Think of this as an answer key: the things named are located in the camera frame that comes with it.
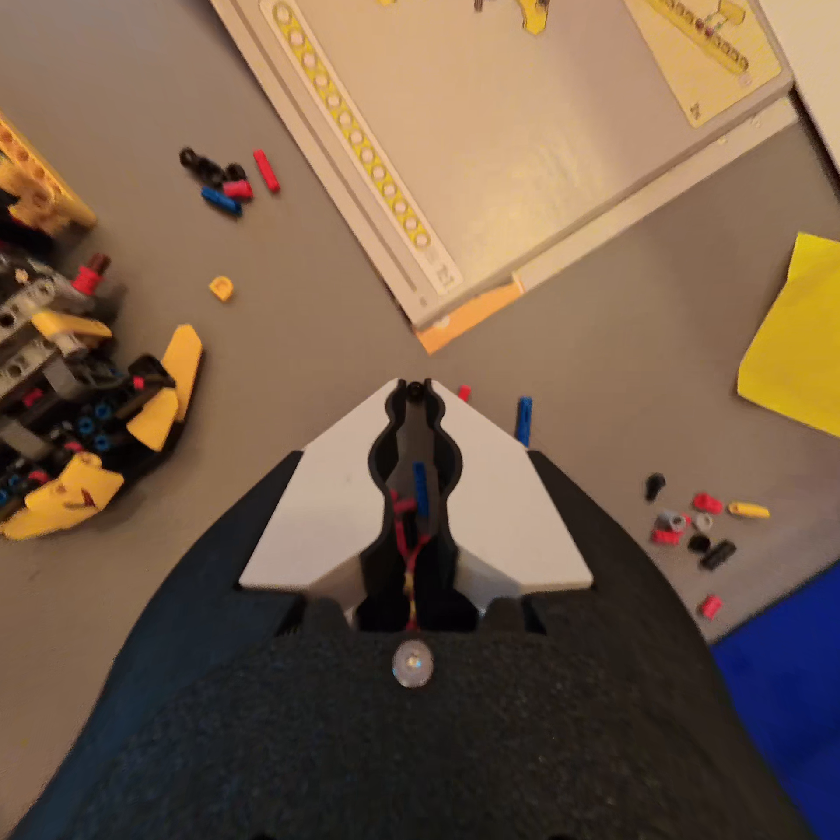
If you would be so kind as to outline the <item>open instruction booklet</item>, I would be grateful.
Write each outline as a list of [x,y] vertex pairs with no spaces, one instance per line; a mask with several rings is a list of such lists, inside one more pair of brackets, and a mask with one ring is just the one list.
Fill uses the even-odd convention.
[[428,354],[796,121],[759,2],[212,7]]

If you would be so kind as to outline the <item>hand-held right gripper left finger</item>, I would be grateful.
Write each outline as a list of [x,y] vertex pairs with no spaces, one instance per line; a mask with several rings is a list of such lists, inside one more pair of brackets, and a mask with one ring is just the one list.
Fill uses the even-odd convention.
[[396,552],[386,482],[406,388],[387,381],[305,446],[239,576],[242,589],[329,598],[352,615],[382,588]]

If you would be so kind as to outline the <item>yellow sticky note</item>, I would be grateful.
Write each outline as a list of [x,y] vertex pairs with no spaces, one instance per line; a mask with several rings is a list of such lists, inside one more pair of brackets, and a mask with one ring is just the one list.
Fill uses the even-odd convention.
[[738,368],[744,400],[839,437],[839,244],[799,233],[785,283]]

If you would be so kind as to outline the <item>small group of brick pins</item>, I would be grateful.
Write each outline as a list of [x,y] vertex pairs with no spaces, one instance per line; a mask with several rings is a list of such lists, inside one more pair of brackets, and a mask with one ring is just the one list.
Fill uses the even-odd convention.
[[761,606],[760,562],[771,552],[781,510],[696,490],[672,497],[665,475],[644,481],[651,507],[645,547],[705,633],[722,637]]

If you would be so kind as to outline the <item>grey desk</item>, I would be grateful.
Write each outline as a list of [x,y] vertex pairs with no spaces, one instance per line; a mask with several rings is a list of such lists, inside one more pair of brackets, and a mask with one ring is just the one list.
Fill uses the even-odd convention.
[[532,444],[640,543],[655,472],[672,497],[778,507],[757,611],[838,556],[838,442],[733,391],[797,233],[838,239],[838,181],[803,122],[429,357],[209,3],[1,18],[2,111],[99,217],[69,270],[111,256],[130,360],[182,323],[206,353],[166,464],[85,526],[2,547],[2,837],[177,561],[395,377],[467,385],[505,429],[531,396]]

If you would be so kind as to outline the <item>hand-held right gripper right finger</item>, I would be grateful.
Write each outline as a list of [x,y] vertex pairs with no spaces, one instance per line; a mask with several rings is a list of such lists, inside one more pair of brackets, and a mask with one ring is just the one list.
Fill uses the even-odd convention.
[[526,446],[426,379],[434,536],[420,552],[420,627],[471,632],[500,599],[582,592],[594,575]]

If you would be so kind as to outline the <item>blue plastic bin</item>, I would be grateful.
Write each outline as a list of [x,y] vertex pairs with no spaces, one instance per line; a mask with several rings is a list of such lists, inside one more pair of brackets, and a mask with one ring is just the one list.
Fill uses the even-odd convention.
[[711,646],[744,727],[814,834],[839,838],[839,562]]

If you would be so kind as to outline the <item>yellow brick car model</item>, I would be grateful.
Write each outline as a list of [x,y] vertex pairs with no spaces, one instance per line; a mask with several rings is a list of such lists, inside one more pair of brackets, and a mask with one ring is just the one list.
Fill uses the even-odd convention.
[[1,118],[2,538],[68,531],[103,512],[178,443],[203,362],[194,327],[163,357],[114,364],[102,253],[65,276],[20,235],[52,245],[97,217],[25,136]]

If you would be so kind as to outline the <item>white stand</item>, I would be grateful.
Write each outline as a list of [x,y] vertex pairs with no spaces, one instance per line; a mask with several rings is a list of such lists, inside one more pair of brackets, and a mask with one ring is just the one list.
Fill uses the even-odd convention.
[[839,168],[839,2],[760,1],[794,86]]

